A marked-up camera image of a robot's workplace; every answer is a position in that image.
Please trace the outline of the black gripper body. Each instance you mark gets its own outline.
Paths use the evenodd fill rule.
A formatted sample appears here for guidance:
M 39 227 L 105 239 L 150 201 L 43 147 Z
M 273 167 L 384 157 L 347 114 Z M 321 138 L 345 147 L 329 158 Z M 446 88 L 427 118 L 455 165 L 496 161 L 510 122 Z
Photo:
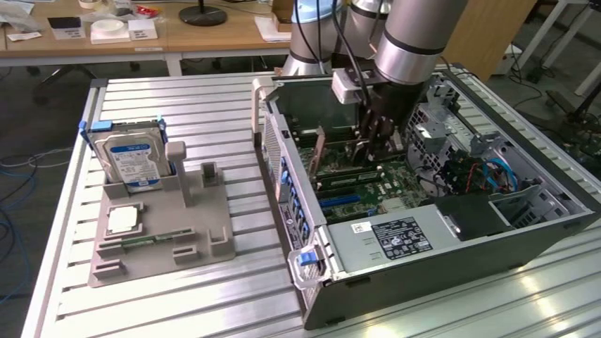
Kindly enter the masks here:
M 394 123 L 406 123 L 423 92 L 423 82 L 410 85 L 383 82 L 372 85 L 367 89 L 368 104 L 363 123 L 370 123 L 376 117 L 390 119 Z

